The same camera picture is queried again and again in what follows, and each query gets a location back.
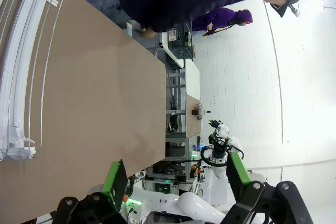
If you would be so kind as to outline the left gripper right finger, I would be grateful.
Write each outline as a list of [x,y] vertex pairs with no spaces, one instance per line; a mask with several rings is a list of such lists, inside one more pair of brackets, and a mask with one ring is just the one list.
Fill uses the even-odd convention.
[[237,152],[228,154],[226,175],[236,203],[223,223],[251,223],[256,214],[265,214],[271,223],[313,223],[297,186],[291,181],[275,187],[251,180]]

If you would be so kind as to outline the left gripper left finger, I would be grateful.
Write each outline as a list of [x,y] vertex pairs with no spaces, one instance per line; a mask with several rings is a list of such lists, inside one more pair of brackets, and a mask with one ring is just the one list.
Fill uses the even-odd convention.
[[127,223],[120,214],[128,177],[122,160],[112,162],[102,189],[84,199],[64,197],[54,223]]

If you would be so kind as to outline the person's left hand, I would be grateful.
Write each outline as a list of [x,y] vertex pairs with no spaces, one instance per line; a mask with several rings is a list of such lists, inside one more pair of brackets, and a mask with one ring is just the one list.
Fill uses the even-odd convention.
[[151,27],[141,27],[137,33],[139,34],[140,37],[143,38],[153,38],[157,34]]

